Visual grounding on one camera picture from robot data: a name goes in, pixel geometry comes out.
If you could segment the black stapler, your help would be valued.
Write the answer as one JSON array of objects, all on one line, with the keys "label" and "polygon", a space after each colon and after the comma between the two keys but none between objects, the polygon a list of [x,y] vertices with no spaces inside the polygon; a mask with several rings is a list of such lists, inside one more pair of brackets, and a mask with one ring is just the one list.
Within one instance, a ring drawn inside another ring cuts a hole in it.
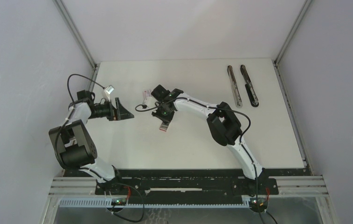
[{"label": "black stapler", "polygon": [[243,77],[243,79],[245,81],[245,89],[247,91],[250,104],[253,107],[258,107],[259,106],[258,98],[257,98],[257,95],[256,95],[256,93],[254,91],[253,84],[252,84],[251,79],[250,79],[250,77],[249,77],[249,75],[247,73],[247,69],[246,69],[245,65],[242,64],[240,66],[240,72],[241,72],[242,77]]}]

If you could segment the silver black staple remover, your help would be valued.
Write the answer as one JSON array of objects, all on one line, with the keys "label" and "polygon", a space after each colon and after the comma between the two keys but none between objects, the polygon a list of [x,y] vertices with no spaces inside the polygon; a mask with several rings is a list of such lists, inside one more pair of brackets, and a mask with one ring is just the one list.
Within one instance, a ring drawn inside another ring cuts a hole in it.
[{"label": "silver black staple remover", "polygon": [[231,65],[227,66],[227,73],[228,73],[228,77],[230,79],[231,90],[232,90],[233,98],[235,101],[235,105],[237,108],[242,108],[242,99],[241,99],[241,96],[240,96],[240,93],[238,90],[237,82],[236,82],[233,68]]}]

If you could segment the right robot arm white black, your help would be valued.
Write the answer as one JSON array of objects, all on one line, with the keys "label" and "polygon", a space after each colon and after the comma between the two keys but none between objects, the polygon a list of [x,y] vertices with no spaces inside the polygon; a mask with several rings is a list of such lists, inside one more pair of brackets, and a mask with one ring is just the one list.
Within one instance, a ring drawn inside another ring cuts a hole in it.
[{"label": "right robot arm white black", "polygon": [[179,111],[189,112],[206,120],[214,141],[229,148],[239,161],[244,176],[250,179],[248,181],[250,192],[261,194],[266,189],[267,183],[261,177],[263,167],[255,159],[244,140],[243,135],[246,131],[241,129],[237,112],[233,111],[227,103],[207,103],[179,89],[166,90],[160,84],[154,88],[151,96],[156,100],[156,109],[152,116],[159,118],[165,126],[171,123],[175,112]]}]

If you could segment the staple box tray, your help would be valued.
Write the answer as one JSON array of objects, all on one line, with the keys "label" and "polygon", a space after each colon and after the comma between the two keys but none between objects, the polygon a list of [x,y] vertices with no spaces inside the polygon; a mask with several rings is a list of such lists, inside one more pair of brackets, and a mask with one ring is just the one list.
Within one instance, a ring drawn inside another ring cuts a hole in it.
[{"label": "staple box tray", "polygon": [[169,125],[170,125],[169,122],[162,122],[159,127],[159,130],[161,130],[163,132],[167,132]]}]

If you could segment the red white staple box sleeve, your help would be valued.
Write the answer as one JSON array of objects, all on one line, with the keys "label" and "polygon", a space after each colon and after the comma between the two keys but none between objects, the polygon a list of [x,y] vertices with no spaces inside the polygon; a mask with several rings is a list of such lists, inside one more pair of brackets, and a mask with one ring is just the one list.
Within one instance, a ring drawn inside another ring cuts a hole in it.
[{"label": "red white staple box sleeve", "polygon": [[150,90],[150,89],[143,91],[143,97],[144,97],[144,98],[149,98],[149,97],[151,97],[151,96],[152,96],[152,95],[151,95],[151,90]]}]

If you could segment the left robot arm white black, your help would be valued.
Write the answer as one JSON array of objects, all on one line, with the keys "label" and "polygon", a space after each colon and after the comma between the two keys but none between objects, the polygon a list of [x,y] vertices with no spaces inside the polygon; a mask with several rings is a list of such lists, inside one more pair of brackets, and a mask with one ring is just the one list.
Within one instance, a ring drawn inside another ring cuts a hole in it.
[{"label": "left robot arm white black", "polygon": [[124,190],[124,181],[117,178],[118,170],[98,158],[97,148],[86,123],[89,119],[107,118],[108,121],[121,121],[134,118],[125,109],[119,98],[113,105],[110,99],[103,103],[95,103],[95,93],[77,92],[77,101],[69,105],[69,113],[65,122],[49,130],[49,138],[53,145],[55,157],[64,169],[85,172],[96,178],[98,183],[106,183],[112,194],[120,194]]}]

